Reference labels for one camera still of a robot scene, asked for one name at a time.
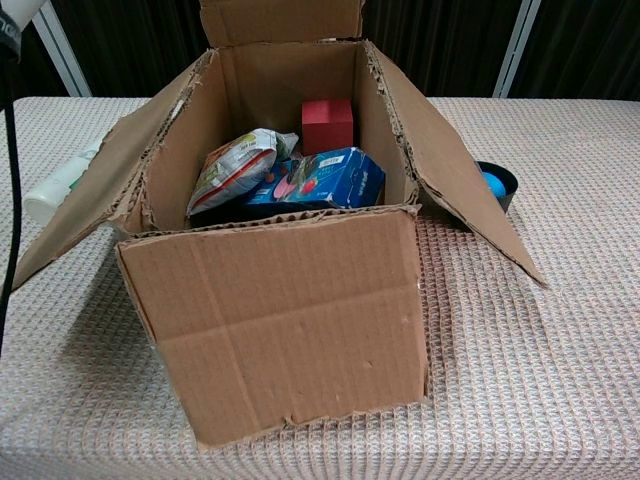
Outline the brown cardboard shipping box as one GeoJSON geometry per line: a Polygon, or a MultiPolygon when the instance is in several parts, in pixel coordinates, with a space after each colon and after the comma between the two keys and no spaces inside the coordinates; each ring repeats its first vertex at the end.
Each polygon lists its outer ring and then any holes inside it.
{"type": "Polygon", "coordinates": [[[197,441],[417,402],[428,374],[421,194],[542,280],[457,131],[374,44],[365,0],[200,0],[210,47],[122,117],[25,250],[20,287],[102,223],[197,441]],[[345,98],[387,173],[370,208],[222,225],[186,212],[205,156],[256,127],[296,131],[345,98]]]}

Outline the red cube box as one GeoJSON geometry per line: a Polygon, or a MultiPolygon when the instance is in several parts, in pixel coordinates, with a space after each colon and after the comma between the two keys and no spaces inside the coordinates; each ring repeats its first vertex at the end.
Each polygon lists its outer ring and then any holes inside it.
{"type": "Polygon", "coordinates": [[[349,99],[322,99],[302,104],[302,149],[305,156],[352,147],[354,120],[349,99]]]}

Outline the blue printed carton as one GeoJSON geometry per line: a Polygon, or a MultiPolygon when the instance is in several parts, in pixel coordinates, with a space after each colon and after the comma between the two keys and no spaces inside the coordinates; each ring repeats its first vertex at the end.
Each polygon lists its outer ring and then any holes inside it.
{"type": "Polygon", "coordinates": [[[241,205],[265,215],[357,209],[375,205],[384,183],[384,170],[357,147],[292,155],[276,162],[241,205]]]}

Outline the white green snack bag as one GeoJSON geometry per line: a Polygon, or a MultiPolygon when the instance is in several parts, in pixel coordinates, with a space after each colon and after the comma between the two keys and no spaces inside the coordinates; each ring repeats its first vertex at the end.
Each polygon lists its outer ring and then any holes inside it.
{"type": "Polygon", "coordinates": [[[299,136],[257,128],[210,152],[187,206],[187,216],[217,208],[260,184],[277,161],[287,159],[299,136]]]}

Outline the blue ball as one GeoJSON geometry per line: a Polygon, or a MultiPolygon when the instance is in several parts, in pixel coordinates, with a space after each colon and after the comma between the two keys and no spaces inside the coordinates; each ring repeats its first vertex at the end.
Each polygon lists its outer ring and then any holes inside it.
{"type": "Polygon", "coordinates": [[[496,198],[504,198],[507,195],[506,187],[499,177],[487,171],[483,171],[482,175],[490,191],[496,198]]]}

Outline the black round cup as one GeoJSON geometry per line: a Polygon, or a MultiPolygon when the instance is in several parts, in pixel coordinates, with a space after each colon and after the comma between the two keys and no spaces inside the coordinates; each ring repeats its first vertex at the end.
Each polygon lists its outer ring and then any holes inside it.
{"type": "Polygon", "coordinates": [[[496,198],[495,196],[494,197],[500,204],[504,213],[507,213],[509,210],[509,206],[512,202],[512,199],[515,196],[519,187],[519,183],[516,176],[510,170],[494,163],[478,161],[477,165],[481,173],[483,171],[491,172],[497,177],[499,177],[500,180],[505,185],[507,195],[504,198],[496,198]]]}

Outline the black pleated curtain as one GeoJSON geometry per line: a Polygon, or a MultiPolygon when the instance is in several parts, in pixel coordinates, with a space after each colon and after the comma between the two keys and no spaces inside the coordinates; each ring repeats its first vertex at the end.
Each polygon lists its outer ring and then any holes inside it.
{"type": "Polygon", "coordinates": [[[0,111],[8,98],[67,95],[54,63],[30,22],[22,32],[20,61],[5,61],[0,56],[0,111]]]}
{"type": "Polygon", "coordinates": [[[96,97],[151,97],[208,48],[199,0],[51,3],[96,97]]]}
{"type": "Polygon", "coordinates": [[[490,97],[522,0],[366,0],[363,36],[427,96],[490,97]]]}
{"type": "Polygon", "coordinates": [[[509,96],[640,101],[640,0],[541,0],[509,96]]]}

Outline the beige woven tablecloth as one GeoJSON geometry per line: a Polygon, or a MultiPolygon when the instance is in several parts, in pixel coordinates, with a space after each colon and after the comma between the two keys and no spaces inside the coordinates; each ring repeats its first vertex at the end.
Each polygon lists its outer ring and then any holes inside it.
{"type": "Polygon", "coordinates": [[[12,297],[0,480],[640,480],[640,101],[435,105],[547,287],[427,211],[423,401],[200,451],[103,226],[12,297]]]}

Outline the white bag roll green label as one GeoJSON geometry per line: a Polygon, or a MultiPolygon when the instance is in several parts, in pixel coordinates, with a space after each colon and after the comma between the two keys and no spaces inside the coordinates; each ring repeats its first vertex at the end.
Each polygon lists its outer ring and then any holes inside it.
{"type": "Polygon", "coordinates": [[[101,144],[101,139],[90,143],[56,168],[24,196],[23,208],[37,224],[44,227],[49,223],[62,202],[88,169],[101,144]]]}

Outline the white metal frame post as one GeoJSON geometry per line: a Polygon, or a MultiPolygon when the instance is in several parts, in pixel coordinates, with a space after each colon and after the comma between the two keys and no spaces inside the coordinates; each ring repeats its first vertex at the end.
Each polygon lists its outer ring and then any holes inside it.
{"type": "Polygon", "coordinates": [[[50,0],[44,1],[32,23],[67,93],[72,97],[92,97],[91,88],[50,0]]]}
{"type": "Polygon", "coordinates": [[[512,33],[494,86],[493,98],[507,98],[542,0],[521,0],[512,33]]]}

